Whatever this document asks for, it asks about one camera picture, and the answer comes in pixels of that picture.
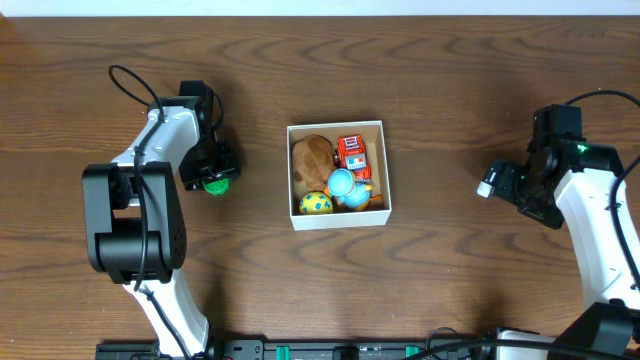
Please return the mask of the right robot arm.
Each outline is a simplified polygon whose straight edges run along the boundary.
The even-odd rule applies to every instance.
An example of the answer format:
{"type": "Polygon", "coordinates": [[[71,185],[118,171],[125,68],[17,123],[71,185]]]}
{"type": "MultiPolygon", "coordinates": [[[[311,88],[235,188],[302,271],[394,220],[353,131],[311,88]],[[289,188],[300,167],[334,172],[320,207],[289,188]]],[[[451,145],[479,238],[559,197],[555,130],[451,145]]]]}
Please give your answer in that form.
{"type": "Polygon", "coordinates": [[[536,111],[524,164],[494,160],[477,188],[551,229],[567,227],[585,310],[556,346],[622,356],[639,337],[639,238],[626,201],[628,168],[614,147],[587,141],[580,108],[536,111]]]}

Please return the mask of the red toy fire truck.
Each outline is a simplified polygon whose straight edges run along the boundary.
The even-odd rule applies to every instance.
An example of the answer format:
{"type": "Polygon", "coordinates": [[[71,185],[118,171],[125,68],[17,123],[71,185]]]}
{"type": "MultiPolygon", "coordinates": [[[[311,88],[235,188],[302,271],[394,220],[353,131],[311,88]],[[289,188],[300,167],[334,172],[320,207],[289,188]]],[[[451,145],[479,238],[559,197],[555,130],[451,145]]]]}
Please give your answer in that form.
{"type": "Polygon", "coordinates": [[[337,167],[355,174],[357,181],[371,181],[371,166],[367,160],[367,150],[360,134],[339,137],[334,153],[337,167]]]}

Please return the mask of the yellow ball blue letters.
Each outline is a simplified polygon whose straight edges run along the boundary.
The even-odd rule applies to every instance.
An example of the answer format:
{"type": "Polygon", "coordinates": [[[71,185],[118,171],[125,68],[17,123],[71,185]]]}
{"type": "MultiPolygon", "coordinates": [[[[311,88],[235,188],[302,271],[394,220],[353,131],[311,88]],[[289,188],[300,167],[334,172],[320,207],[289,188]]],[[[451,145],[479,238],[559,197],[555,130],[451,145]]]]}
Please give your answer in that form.
{"type": "Polygon", "coordinates": [[[323,192],[310,192],[299,202],[301,215],[324,215],[333,212],[331,197],[323,192]]]}

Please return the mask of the green ribbed plastic cap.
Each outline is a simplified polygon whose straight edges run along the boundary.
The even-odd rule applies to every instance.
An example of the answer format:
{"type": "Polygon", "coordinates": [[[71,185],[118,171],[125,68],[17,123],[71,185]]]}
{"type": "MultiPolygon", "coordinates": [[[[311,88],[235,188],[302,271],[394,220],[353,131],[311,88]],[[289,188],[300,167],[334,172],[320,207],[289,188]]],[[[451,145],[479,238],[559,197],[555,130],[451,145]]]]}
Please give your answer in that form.
{"type": "Polygon", "coordinates": [[[224,195],[230,188],[230,180],[228,178],[210,182],[202,182],[203,189],[213,196],[224,195]]]}

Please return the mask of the brown plush toy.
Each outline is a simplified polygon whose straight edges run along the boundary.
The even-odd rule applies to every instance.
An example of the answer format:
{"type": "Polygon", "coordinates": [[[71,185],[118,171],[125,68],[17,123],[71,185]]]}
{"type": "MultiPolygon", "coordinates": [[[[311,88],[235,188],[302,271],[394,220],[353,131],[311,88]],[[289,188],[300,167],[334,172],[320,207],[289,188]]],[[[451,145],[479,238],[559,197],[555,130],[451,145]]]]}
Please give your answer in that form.
{"type": "Polygon", "coordinates": [[[293,146],[291,161],[296,200],[310,192],[322,192],[336,170],[331,142],[317,134],[308,135],[293,146]]]}

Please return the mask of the orange duck toy blue hat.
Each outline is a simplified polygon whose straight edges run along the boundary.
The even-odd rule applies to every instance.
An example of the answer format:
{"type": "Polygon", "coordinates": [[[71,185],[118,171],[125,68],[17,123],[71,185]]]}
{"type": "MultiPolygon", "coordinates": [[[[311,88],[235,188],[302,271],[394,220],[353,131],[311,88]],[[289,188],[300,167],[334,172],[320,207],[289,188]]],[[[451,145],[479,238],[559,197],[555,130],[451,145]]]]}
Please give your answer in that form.
{"type": "Polygon", "coordinates": [[[358,181],[353,171],[338,168],[329,175],[323,192],[334,198],[340,206],[352,211],[364,211],[372,202],[382,200],[382,196],[373,195],[372,190],[373,186],[358,181]]]}

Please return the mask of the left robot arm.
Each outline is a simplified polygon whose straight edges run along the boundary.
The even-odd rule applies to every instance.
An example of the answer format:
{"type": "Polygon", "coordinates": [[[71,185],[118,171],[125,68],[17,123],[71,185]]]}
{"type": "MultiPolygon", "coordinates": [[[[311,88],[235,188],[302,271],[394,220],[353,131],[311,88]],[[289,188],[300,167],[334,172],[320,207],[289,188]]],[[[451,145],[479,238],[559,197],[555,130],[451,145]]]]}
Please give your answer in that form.
{"type": "Polygon", "coordinates": [[[147,106],[147,123],[129,148],[82,174],[88,258],[142,307],[159,343],[135,359],[196,359],[208,352],[209,323],[182,270],[187,233],[178,189],[225,193],[241,171],[216,135],[220,97],[184,81],[174,97],[147,106]]]}

